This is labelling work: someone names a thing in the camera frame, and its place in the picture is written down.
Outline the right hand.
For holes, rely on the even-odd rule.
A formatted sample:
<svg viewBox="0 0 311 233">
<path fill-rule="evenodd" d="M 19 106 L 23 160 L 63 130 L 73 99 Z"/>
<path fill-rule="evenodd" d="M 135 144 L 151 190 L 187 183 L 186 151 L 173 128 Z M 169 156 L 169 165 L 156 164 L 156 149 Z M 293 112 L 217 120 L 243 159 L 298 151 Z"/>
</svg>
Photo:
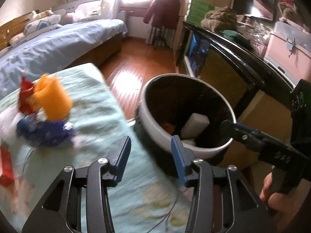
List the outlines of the right hand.
<svg viewBox="0 0 311 233">
<path fill-rule="evenodd" d="M 310 191 L 310 182 L 302 179 L 296 189 L 290 194 L 272 193 L 272 173 L 269 173 L 264 179 L 264 185 L 259 195 L 271 209 L 276 210 L 280 215 L 275 220 L 279 231 L 283 230 L 294 218 L 295 214 L 301 208 L 307 194 Z"/>
</svg>

